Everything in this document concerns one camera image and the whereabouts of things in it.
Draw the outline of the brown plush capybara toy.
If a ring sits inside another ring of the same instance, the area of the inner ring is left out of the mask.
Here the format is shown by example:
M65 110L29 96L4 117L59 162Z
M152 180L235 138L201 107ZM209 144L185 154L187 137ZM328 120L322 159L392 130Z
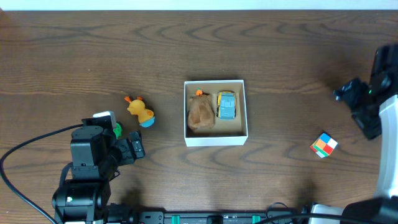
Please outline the brown plush capybara toy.
M189 99L190 109L188 112L188 127L195 131L197 129L215 126L215 112L212 107L211 95L204 94L203 90L198 88L195 97Z

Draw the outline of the yellow grey toy truck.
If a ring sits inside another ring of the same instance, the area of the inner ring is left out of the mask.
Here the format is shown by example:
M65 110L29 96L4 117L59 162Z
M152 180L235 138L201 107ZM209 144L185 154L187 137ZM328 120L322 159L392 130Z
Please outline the yellow grey toy truck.
M217 97L217 117L233 120L236 117L236 97L232 91L221 91Z

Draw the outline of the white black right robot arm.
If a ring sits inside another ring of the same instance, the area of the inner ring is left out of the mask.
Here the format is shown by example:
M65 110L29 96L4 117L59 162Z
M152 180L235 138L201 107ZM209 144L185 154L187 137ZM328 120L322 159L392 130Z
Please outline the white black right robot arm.
M315 204L310 211L368 223L397 223L397 44L376 50L369 82L355 78L334 94L350 108L367 139L382 138L376 191L373 198L345 208Z

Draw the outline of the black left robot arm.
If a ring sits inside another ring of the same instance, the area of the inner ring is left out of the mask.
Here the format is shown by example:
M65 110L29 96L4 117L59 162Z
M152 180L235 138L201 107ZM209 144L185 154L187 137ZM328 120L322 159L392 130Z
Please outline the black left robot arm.
M110 182L118 168L145 156L139 131L117 139L113 130L84 126L72 132L72 178L55 191L52 205L57 223L137 223L126 205L108 205Z

